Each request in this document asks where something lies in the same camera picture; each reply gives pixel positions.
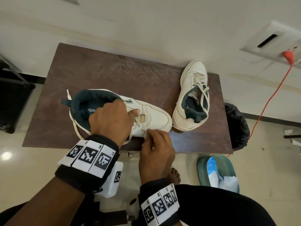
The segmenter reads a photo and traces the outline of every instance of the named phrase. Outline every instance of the brown tabletop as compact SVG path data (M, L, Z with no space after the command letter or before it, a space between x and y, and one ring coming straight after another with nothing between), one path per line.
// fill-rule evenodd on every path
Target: brown tabletop
M60 43L53 58L23 147L72 148L78 137L61 105L83 89L109 89L158 106L170 115L180 94L183 68ZM232 154L223 95L217 74L208 74L208 120L189 132L172 128L176 152ZM133 137L121 150L139 151L143 138Z

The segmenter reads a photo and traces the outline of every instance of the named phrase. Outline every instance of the wall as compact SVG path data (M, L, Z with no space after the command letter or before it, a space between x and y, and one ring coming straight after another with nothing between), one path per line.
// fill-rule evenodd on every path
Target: wall
M242 51L270 21L301 30L301 0L1 0L0 53L47 76L59 42L185 66L202 60L224 100L260 114L288 66ZM293 69L265 116L301 122L301 70Z

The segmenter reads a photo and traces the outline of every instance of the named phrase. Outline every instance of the shoe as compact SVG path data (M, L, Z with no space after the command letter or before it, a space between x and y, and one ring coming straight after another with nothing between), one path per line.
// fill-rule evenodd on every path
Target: shoe
M180 96L172 114L172 124L176 129L190 131L208 119L207 82L207 70L201 61L192 61L186 66L180 79Z
M159 107L147 102L120 96L107 89L85 89L77 93L73 99L71 99L68 90L67 93L68 99L62 99L62 104L70 107L69 115L73 121L75 132L81 140L84 138L78 132L77 127L91 135L89 116L98 107L103 107L105 103L113 102L115 99L123 100L128 112L132 109L140 110L140 113L135 118L129 139L124 144L127 144L133 136L145 138L147 129L160 129L166 132L171 130L172 119L170 115Z

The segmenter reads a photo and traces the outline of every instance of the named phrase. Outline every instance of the plug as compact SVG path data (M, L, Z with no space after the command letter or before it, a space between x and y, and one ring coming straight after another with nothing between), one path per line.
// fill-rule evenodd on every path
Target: plug
M288 61L288 63L290 65L293 65L295 63L294 53L292 51L284 51L282 53L282 55L284 56L284 58Z

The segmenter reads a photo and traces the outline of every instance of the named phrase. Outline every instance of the shiny floor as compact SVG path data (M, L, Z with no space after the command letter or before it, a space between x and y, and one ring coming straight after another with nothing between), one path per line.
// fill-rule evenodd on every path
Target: shiny floor
M0 132L0 212L33 197L54 176L57 162L69 151L21 147L41 90L42 85L37 85L16 132ZM248 120L248 124L252 128L255 121ZM282 137L284 129L301 132L297 128L260 122L248 146L229 159L238 176L241 194L266 208L278 226L300 225L300 148ZM173 166L179 171L182 183L199 185L198 157L198 154L176 155ZM100 209L104 212L125 209L138 194L139 153L131 159L127 153L121 153L119 161L124 162L124 169L117 194L110 199L95 198L101 200Z

